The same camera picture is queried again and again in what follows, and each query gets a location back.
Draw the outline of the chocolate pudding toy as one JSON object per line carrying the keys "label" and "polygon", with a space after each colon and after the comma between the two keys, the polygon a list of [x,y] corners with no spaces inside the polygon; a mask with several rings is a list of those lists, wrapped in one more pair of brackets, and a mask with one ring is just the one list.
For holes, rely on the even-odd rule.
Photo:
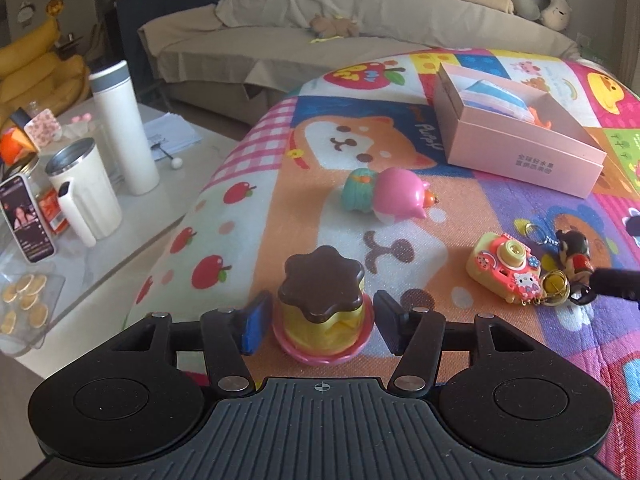
{"label": "chocolate pudding toy", "polygon": [[367,344],[374,325],[363,290],[363,265],[323,245],[285,261],[273,333],[283,351],[303,364],[337,365]]}

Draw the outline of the pink toy camera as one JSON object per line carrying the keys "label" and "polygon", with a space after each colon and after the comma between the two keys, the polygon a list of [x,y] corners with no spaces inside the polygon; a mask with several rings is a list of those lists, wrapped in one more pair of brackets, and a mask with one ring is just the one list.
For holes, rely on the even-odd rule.
{"label": "pink toy camera", "polygon": [[465,269],[474,281],[508,304],[531,304],[542,298],[538,258],[508,233],[483,234]]}

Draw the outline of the pink pig squishy toy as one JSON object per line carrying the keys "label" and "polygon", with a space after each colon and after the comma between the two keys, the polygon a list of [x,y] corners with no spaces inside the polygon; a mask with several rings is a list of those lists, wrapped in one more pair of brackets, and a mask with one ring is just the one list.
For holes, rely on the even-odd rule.
{"label": "pink pig squishy toy", "polygon": [[352,171],[341,192],[341,204],[347,211],[374,214],[385,224],[425,219],[426,212],[439,202],[431,185],[414,172],[388,168]]}

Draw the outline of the blue striped tissue pack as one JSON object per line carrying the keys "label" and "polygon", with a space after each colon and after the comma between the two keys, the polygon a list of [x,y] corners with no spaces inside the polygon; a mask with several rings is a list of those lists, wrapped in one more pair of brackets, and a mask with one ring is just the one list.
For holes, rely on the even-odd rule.
{"label": "blue striped tissue pack", "polygon": [[505,88],[493,84],[486,79],[473,82],[460,91],[461,101],[465,106],[486,110],[521,122],[535,121],[533,113],[523,99]]}

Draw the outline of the pink cardboard box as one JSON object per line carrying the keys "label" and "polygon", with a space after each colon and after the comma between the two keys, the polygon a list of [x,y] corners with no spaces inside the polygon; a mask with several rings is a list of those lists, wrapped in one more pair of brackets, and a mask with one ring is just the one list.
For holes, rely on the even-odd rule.
{"label": "pink cardboard box", "polygon": [[[460,91],[486,79],[525,101],[535,121],[465,106]],[[442,64],[434,109],[451,165],[550,188],[580,198],[597,183],[606,153],[549,93],[479,70]]]}

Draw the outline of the colourful cartoon play mat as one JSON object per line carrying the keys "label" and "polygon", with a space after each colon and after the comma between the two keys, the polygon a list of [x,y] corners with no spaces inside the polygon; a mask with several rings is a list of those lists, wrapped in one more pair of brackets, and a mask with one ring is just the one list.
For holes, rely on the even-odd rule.
{"label": "colourful cartoon play mat", "polygon": [[195,321],[276,292],[292,255],[331,246],[368,295],[451,321],[488,311],[603,382],[601,460],[639,474],[639,312],[508,304],[466,262],[487,233],[542,273],[637,269],[639,99],[576,62],[500,50],[421,51],[334,70],[273,107],[231,152],[154,264],[129,313]]}

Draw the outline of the white steel mug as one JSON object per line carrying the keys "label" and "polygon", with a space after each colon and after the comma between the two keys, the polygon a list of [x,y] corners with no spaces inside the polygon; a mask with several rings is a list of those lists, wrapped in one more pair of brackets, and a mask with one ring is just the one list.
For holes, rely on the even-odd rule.
{"label": "white steel mug", "polygon": [[47,162],[46,175],[65,219],[87,247],[119,228],[122,210],[93,138],[56,152]]}

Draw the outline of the clear cookie container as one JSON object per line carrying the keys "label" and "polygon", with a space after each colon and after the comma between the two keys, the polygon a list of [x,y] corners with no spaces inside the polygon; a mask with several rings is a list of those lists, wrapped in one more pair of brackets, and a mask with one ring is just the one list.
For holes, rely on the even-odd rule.
{"label": "clear cookie container", "polygon": [[40,348],[50,330],[65,278],[46,272],[1,273],[1,352]]}

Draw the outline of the smartphone on stand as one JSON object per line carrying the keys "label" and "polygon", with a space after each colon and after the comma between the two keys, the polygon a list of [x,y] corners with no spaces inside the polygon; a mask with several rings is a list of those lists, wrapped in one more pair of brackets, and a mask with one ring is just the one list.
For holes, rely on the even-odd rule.
{"label": "smartphone on stand", "polygon": [[1,212],[28,263],[40,263],[55,254],[52,236],[21,174],[1,182]]}

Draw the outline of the white bear plush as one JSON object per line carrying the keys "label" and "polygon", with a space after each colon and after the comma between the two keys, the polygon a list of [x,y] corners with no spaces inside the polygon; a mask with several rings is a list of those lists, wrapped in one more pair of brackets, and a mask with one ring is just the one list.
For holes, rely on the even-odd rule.
{"label": "white bear plush", "polygon": [[540,24],[556,32],[562,32],[570,24],[572,9],[566,0],[550,0],[548,6],[540,12]]}

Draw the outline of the white thermos bottle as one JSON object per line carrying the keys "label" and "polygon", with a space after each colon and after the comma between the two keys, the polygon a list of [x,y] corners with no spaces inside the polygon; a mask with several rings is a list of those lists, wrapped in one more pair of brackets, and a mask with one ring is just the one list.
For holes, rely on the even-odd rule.
{"label": "white thermos bottle", "polygon": [[146,138],[128,64],[122,60],[92,73],[89,84],[116,164],[132,195],[151,192],[160,174]]}

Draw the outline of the beige covered sofa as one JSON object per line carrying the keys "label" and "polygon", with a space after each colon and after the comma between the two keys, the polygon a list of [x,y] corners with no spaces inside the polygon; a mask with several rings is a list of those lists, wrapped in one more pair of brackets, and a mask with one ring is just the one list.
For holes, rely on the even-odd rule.
{"label": "beige covered sofa", "polygon": [[219,0],[149,21],[138,35],[174,100],[253,125],[332,70],[422,48],[577,58],[560,32],[463,0]]}

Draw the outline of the brown plush teddy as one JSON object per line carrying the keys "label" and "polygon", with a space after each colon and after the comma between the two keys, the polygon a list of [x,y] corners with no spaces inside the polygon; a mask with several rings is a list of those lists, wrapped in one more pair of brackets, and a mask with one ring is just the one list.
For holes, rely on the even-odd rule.
{"label": "brown plush teddy", "polygon": [[316,15],[309,22],[309,27],[317,41],[334,38],[355,38],[360,35],[357,24],[347,18],[326,18],[325,16]]}

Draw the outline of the yellow lounge chair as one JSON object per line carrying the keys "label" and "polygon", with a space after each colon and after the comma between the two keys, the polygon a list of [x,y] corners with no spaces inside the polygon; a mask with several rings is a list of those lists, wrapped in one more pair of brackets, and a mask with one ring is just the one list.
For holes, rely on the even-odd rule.
{"label": "yellow lounge chair", "polygon": [[90,93],[90,70],[78,54],[63,60],[54,50],[61,32],[55,18],[1,48],[1,128],[11,114],[36,103],[58,115],[85,101]]}

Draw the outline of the gold bell keychain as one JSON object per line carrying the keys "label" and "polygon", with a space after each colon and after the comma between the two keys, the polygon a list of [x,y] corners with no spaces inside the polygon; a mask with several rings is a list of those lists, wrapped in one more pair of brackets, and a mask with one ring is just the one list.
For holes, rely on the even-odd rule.
{"label": "gold bell keychain", "polygon": [[540,303],[547,307],[557,307],[567,302],[570,296],[570,280],[560,270],[553,270],[541,278],[542,298]]}

